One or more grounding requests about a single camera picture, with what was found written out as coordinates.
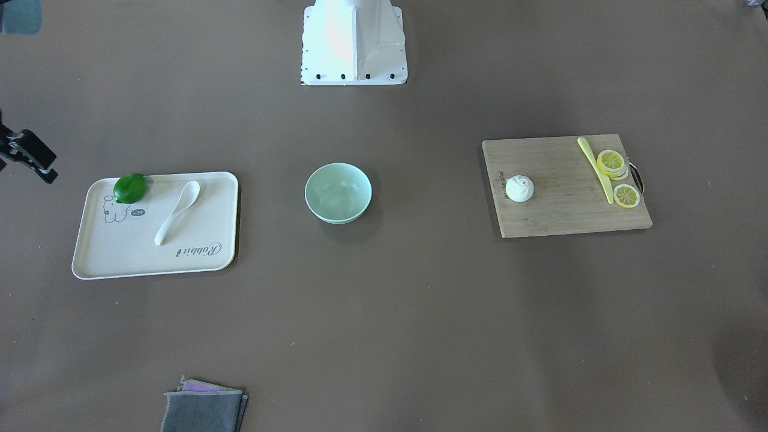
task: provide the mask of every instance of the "white spoon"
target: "white spoon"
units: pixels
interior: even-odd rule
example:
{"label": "white spoon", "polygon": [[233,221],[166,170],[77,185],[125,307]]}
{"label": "white spoon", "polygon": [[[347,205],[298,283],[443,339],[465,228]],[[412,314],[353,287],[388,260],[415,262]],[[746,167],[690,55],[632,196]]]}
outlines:
{"label": "white spoon", "polygon": [[192,180],[184,185],[184,189],[181,190],[179,202],[176,203],[176,208],[170,213],[170,215],[168,215],[168,218],[166,218],[165,222],[163,222],[162,226],[160,226],[160,230],[157,232],[157,235],[154,236],[154,243],[157,246],[160,246],[163,244],[163,241],[165,241],[165,236],[168,234],[168,228],[170,228],[170,224],[174,222],[174,219],[176,219],[179,214],[194,204],[199,194],[200,183]]}

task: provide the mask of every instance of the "wooden cutting board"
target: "wooden cutting board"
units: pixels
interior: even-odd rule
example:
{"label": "wooden cutting board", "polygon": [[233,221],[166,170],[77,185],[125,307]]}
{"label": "wooden cutting board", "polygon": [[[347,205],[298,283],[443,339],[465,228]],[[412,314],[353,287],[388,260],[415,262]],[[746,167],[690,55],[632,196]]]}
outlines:
{"label": "wooden cutting board", "polygon": [[[595,156],[610,148],[629,162],[618,135],[582,136],[589,140]],[[653,225],[644,199],[635,208],[608,204],[577,138],[483,141],[502,237],[633,230]],[[533,197],[526,202],[514,202],[505,193],[507,178],[518,174],[528,176],[535,186]],[[631,175],[611,183],[613,187],[621,183],[637,187]]]}

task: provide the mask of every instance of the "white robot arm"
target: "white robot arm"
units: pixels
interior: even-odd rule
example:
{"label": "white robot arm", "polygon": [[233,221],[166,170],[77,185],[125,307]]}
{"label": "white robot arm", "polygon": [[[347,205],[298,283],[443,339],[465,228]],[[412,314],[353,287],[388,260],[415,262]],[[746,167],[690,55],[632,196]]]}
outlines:
{"label": "white robot arm", "polygon": [[389,0],[316,0],[304,10],[304,85],[392,85],[408,79],[402,10]]}

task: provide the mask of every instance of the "knife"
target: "knife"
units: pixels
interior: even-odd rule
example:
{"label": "knife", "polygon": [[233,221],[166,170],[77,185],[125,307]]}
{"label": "knife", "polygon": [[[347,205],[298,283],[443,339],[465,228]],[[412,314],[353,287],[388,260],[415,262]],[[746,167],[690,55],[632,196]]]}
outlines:
{"label": "knife", "polygon": [[608,178],[608,176],[603,171],[600,171],[598,164],[595,163],[594,153],[592,153],[592,149],[589,147],[589,141],[587,141],[587,139],[584,137],[579,137],[576,141],[578,141],[578,146],[581,147],[581,151],[584,152],[584,156],[589,159],[589,163],[592,165],[594,173],[598,175],[600,184],[603,186],[603,192],[605,192],[605,197],[608,199],[608,204],[613,204],[614,191],[613,188],[611,188],[611,179]]}

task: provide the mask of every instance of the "gray cloth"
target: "gray cloth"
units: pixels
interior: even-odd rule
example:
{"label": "gray cloth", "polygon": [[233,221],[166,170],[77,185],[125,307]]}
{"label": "gray cloth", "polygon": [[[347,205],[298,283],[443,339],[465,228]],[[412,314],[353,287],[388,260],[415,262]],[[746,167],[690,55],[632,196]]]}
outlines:
{"label": "gray cloth", "polygon": [[234,389],[165,395],[168,402],[161,432],[238,432],[248,401],[248,396]]}

